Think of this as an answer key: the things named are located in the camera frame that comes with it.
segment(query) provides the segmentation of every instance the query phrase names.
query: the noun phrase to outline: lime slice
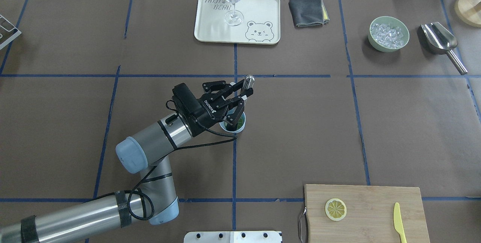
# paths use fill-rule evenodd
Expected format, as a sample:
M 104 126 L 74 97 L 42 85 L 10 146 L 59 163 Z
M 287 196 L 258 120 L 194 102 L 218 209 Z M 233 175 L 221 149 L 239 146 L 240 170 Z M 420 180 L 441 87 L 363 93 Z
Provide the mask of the lime slice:
M 332 198 L 326 203 L 326 215 L 333 221 L 340 221 L 344 219 L 347 214 L 347 207 L 342 200 L 338 198 Z

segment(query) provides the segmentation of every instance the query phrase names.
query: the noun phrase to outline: yellow knife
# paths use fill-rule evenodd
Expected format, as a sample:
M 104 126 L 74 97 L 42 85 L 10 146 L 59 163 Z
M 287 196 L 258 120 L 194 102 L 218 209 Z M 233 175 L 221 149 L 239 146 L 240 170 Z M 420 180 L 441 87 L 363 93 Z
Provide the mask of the yellow knife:
M 406 235 L 404 235 L 404 227 L 402 226 L 402 219 L 401 219 L 401 209 L 399 208 L 399 203 L 396 202 L 394 204 L 394 228 L 399 233 L 399 237 L 401 238 L 401 243 L 406 242 Z

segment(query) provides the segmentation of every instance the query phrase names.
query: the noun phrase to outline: table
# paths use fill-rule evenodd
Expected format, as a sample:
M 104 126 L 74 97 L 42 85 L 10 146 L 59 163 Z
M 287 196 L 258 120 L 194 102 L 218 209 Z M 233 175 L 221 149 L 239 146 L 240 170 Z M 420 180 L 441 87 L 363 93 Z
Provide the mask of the table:
M 420 187 L 432 242 L 479 241 L 479 29 L 455 0 L 324 0 L 330 22 L 298 29 L 288 1 L 280 42 L 263 46 L 197 41 L 197 0 L 0 0 L 23 32 L 0 51 L 0 225 L 132 188 L 115 145 L 166 116 L 175 85 L 200 96 L 253 74 L 234 144 L 171 155 L 179 216 L 89 242 L 259 229 L 297 242 L 305 183 Z M 381 15 L 409 28 L 402 50 L 369 45 Z M 420 41 L 434 21 L 457 36 L 465 77 Z

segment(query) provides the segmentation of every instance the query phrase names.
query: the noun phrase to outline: gray cloth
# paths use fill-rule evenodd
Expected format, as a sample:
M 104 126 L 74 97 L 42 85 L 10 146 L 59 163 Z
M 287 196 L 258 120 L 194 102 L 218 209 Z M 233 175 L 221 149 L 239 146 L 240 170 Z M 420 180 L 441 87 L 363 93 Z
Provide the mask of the gray cloth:
M 316 26 L 326 23 L 322 0 L 289 0 L 292 20 L 297 27 Z

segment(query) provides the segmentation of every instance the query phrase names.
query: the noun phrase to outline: bowl of ice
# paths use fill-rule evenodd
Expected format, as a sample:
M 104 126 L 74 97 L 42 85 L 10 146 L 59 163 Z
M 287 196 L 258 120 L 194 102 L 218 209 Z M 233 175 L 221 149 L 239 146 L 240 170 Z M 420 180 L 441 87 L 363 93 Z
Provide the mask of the bowl of ice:
M 409 31 L 400 20 L 382 16 L 371 22 L 368 39 L 376 50 L 391 53 L 408 43 Z

